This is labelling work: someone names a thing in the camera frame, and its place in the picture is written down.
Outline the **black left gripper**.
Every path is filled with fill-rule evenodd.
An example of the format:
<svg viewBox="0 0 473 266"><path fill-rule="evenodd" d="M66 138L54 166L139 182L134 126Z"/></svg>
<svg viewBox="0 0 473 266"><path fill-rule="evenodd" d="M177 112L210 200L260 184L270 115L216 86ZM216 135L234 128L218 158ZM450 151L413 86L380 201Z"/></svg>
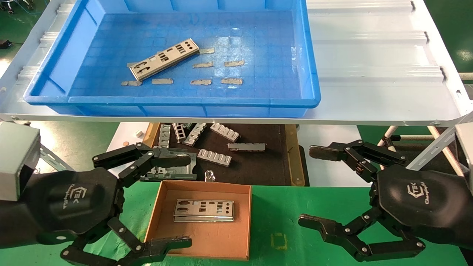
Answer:
<svg viewBox="0 0 473 266"><path fill-rule="evenodd" d="M163 261L170 250L191 247L190 237L140 242L114 217L119 212L116 196L123 192L121 186L159 182L157 177L148 176L153 168L187 166L191 163L189 155L136 143L93 156L92 161L95 169L90 171L40 174L28 182L22 201L38 226L36 243L55 245L76 239L61 252L61 258L75 266L142 266ZM118 178L108 171L126 164ZM99 239L107 225L130 248L119 260L84 251L84 238Z"/></svg>

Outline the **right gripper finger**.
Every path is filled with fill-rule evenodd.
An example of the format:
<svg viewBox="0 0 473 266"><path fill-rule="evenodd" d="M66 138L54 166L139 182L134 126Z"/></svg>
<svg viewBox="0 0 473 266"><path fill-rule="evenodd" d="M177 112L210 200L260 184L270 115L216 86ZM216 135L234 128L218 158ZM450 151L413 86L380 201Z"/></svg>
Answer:
<svg viewBox="0 0 473 266"><path fill-rule="evenodd" d="M309 147L309 156L328 161L343 161L365 182L376 182L377 168L373 162L384 167L406 166L406 158L386 147L356 140L351 143L331 143L329 146Z"/></svg>
<svg viewBox="0 0 473 266"><path fill-rule="evenodd" d="M317 230L325 243L341 246L358 262L371 262L391 259L407 259L424 251L425 244L407 231L395 228L393 231L401 240L367 244L358 236L364 230L380 222L383 212L373 207L362 215L343 225L333 219L301 214L298 224Z"/></svg>

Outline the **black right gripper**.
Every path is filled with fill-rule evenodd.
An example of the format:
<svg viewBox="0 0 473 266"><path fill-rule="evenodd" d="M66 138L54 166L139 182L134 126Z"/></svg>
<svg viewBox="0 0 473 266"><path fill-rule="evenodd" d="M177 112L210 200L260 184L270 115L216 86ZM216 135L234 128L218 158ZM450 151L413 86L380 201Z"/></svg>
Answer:
<svg viewBox="0 0 473 266"><path fill-rule="evenodd" d="M395 236L472 249L473 198L463 177L395 165L377 173L372 194L380 224Z"/></svg>

